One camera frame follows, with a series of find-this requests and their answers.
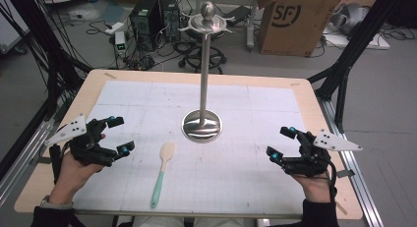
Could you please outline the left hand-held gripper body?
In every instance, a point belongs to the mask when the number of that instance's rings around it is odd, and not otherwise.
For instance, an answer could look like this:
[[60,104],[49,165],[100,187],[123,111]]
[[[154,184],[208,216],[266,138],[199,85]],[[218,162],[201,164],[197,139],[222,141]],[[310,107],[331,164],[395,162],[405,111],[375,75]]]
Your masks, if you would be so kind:
[[50,146],[59,142],[65,142],[65,145],[70,148],[71,153],[77,160],[111,166],[116,160],[118,152],[113,149],[101,147],[99,144],[102,140],[101,134],[103,130],[108,128],[105,123],[106,119],[92,119],[87,123],[86,116],[80,114],[59,129],[44,144]]

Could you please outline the wooden spatula with green handle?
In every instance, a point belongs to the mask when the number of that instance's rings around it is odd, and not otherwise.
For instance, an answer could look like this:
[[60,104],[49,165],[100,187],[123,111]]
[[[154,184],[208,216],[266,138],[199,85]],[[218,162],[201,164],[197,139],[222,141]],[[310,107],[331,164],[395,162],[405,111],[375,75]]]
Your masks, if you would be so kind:
[[152,197],[151,197],[151,202],[150,202],[151,208],[156,208],[158,205],[159,197],[160,197],[161,190],[162,190],[163,177],[164,177],[164,172],[166,169],[166,164],[173,157],[175,147],[176,147],[175,142],[166,142],[161,147],[161,150],[159,153],[159,156],[161,159],[161,166],[160,166],[159,174],[158,174],[158,177],[157,177],[154,189],[153,189]]

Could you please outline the tall metal utensil stand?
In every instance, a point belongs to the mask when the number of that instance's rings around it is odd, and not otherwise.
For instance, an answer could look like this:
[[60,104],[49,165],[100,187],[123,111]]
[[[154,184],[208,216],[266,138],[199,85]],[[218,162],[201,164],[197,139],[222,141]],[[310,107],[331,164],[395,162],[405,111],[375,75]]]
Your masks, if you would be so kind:
[[191,30],[202,37],[202,61],[201,61],[201,86],[200,108],[189,112],[182,120],[182,133],[192,142],[212,142],[222,132],[220,117],[207,109],[208,81],[209,81],[209,51],[210,37],[227,28],[227,19],[216,13],[215,6],[210,1],[205,1],[200,8],[200,13],[189,17],[188,25],[180,28],[180,31]]

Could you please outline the person's right hand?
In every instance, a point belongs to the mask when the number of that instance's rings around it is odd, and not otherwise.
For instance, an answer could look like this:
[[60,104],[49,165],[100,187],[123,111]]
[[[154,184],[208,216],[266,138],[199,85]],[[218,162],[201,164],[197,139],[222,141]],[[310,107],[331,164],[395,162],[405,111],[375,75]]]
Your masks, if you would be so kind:
[[314,177],[293,175],[292,178],[301,185],[306,200],[310,202],[330,202],[329,184],[326,174]]

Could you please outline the person's left hand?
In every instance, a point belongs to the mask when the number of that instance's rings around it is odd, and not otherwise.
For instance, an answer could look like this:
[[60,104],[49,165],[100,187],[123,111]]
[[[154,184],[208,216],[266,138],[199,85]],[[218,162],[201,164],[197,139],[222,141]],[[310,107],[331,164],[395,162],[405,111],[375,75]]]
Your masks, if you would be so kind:
[[103,169],[102,165],[84,165],[67,152],[62,161],[59,179],[49,195],[51,203],[69,203],[89,178]]

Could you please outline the white grid mat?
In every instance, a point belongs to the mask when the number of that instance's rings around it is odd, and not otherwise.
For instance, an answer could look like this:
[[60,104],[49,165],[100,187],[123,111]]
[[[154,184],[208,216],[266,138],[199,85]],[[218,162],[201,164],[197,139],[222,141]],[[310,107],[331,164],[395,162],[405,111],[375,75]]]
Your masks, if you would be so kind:
[[[305,128],[295,93],[288,88],[210,85],[208,109],[222,120],[220,136],[188,140],[184,116],[197,108],[200,88],[191,84],[107,82],[92,118],[121,116],[124,125],[106,130],[101,145],[133,141],[132,153],[92,176],[75,197],[79,211],[137,213],[298,214],[301,188],[266,154],[268,146],[296,156],[299,143],[281,127]],[[161,147],[175,142],[156,208],[150,207],[159,174]]]

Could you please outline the white device with green display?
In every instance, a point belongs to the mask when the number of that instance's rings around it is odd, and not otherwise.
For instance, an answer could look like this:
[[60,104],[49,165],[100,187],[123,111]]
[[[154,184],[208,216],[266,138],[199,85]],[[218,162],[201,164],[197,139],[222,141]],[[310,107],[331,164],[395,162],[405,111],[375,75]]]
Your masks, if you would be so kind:
[[123,56],[126,53],[126,35],[124,31],[116,31],[114,34],[114,45],[117,53]]

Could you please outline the white power strip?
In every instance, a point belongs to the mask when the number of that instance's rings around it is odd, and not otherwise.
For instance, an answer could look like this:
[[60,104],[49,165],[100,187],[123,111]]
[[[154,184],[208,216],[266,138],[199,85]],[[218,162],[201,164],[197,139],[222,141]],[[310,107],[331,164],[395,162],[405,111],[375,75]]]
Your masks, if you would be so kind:
[[107,28],[104,32],[106,34],[113,34],[115,31],[119,30],[122,26],[124,26],[123,23],[116,23],[112,25],[110,28]]

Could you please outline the black office chair base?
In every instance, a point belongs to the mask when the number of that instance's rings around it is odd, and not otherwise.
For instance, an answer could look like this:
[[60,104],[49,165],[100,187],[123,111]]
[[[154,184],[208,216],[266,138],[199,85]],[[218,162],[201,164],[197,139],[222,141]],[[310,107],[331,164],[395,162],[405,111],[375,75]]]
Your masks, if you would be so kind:
[[[223,71],[221,66],[227,63],[227,58],[219,49],[215,47],[211,47],[208,53],[208,68],[210,70],[217,69],[222,75]],[[179,61],[178,66],[180,68],[184,68],[186,65],[189,65],[194,69],[195,73],[199,73],[202,68],[202,60],[203,48],[202,46],[196,45],[185,51],[184,57]]]

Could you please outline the large black computer tower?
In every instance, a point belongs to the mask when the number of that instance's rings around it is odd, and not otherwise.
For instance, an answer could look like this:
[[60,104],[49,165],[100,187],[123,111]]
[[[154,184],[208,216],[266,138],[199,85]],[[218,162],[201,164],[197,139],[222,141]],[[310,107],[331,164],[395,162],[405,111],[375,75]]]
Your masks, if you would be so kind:
[[139,39],[139,47],[154,51],[156,35],[162,29],[158,0],[139,0],[129,18],[134,35]]

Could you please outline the large cardboard box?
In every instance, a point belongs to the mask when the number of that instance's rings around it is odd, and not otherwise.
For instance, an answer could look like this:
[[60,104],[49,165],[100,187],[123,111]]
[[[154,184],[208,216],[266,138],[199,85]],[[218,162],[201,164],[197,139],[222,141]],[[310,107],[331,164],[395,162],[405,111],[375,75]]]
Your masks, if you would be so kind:
[[341,0],[257,0],[260,53],[311,56]]

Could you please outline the grey metal pole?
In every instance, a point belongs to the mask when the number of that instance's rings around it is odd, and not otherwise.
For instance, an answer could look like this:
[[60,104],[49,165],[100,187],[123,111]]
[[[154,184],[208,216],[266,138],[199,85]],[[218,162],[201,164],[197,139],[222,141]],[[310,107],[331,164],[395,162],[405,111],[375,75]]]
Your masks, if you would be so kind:
[[258,8],[257,0],[251,0],[252,3],[249,6],[250,8],[250,15],[247,20],[246,24],[246,47],[249,52],[251,52],[254,49],[255,46],[255,16]]

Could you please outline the narrow black computer tower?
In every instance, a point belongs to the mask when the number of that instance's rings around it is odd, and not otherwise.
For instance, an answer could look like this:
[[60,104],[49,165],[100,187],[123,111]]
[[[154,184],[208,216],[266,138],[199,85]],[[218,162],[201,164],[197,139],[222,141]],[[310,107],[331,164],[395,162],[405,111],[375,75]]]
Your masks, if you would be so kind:
[[180,10],[176,0],[159,0],[166,42],[180,39]]

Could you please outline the aluminium rail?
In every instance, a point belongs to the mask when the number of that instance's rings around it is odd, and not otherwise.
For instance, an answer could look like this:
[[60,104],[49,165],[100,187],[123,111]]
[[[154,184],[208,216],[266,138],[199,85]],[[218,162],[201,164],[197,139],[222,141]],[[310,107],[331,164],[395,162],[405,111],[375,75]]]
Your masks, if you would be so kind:
[[[327,120],[328,127],[332,133],[343,140],[347,140],[346,135],[336,126],[335,109],[330,101],[323,101],[319,99],[319,104],[322,108],[323,114]],[[385,227],[377,210],[377,207],[372,199],[369,189],[366,185],[365,179],[360,170],[359,164],[356,161],[352,151],[341,151],[339,153],[343,166],[347,170],[352,170],[354,175],[349,178],[355,196],[359,201],[363,217],[368,227]]]
[[49,163],[49,158],[42,155],[46,150],[44,143],[63,120],[71,103],[72,99],[59,99],[57,109],[52,113],[48,112],[46,103],[43,103],[0,161],[0,207],[7,201],[29,166],[38,161]]

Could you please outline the black metal frame stand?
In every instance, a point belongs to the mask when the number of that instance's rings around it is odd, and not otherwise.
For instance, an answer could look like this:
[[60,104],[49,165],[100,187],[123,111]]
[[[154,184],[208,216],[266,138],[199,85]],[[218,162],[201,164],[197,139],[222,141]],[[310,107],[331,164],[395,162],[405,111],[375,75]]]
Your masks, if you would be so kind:
[[311,84],[319,80],[324,81],[315,90],[315,95],[318,99],[331,101],[331,96],[337,91],[334,122],[341,132],[344,132],[343,114],[349,73],[400,1],[376,0],[335,63],[308,79]]
[[76,69],[86,74],[92,70],[92,67],[68,53],[60,44],[47,21],[47,12],[42,0],[10,0],[10,2],[29,28],[30,33],[26,33],[20,27],[1,3],[0,13],[30,49],[38,69],[47,74],[47,98],[0,161],[0,181],[12,169],[18,156],[23,153],[24,146],[43,119],[49,119],[56,111],[58,97],[64,92],[74,93],[81,88],[84,80]]

